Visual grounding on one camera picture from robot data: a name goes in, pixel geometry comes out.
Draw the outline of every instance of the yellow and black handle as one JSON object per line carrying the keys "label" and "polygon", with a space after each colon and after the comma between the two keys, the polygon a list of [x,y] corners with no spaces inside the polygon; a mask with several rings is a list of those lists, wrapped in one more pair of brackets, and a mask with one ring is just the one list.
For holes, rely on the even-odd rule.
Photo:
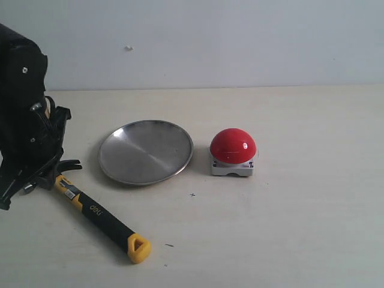
{"label": "yellow and black handle", "polygon": [[151,252],[151,243],[148,240],[129,229],[99,203],[76,188],[66,177],[57,176],[55,187],[126,252],[133,263],[140,263],[148,257]]}

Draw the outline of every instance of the white table surface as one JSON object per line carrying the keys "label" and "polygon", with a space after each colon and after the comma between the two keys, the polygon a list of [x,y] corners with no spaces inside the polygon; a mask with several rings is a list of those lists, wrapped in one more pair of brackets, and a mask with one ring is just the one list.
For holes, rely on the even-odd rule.
{"label": "white table surface", "polygon": [[[48,93],[72,111],[63,158],[84,169],[66,175],[152,253],[131,265],[62,195],[19,193],[0,211],[0,287],[383,287],[383,94],[384,85]],[[141,119],[186,129],[194,157],[170,180],[124,187],[101,173],[97,151]],[[254,177],[209,175],[208,146],[228,127],[256,140]]]}

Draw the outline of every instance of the white wall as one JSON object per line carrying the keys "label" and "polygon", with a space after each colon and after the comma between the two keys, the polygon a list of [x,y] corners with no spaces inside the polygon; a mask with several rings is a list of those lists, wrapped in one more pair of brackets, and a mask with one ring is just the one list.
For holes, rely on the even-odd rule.
{"label": "white wall", "polygon": [[48,54],[49,89],[384,82],[383,12],[382,0],[0,0],[0,22]]}

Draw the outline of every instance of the red dome button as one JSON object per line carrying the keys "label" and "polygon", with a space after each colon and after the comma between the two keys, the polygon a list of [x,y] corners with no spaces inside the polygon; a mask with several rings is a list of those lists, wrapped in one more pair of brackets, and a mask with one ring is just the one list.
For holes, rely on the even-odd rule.
{"label": "red dome button", "polygon": [[252,137],[245,131],[229,128],[219,132],[211,142],[211,154],[218,161],[240,164],[252,159],[257,151]]}

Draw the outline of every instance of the stainless steel plate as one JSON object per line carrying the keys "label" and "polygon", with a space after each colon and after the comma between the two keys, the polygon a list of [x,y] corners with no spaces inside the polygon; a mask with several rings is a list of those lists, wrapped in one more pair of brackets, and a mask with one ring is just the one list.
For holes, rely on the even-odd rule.
{"label": "stainless steel plate", "polygon": [[112,179],[149,185],[182,171],[191,160],[193,142],[181,127],[160,120],[127,124],[101,145],[98,160]]}

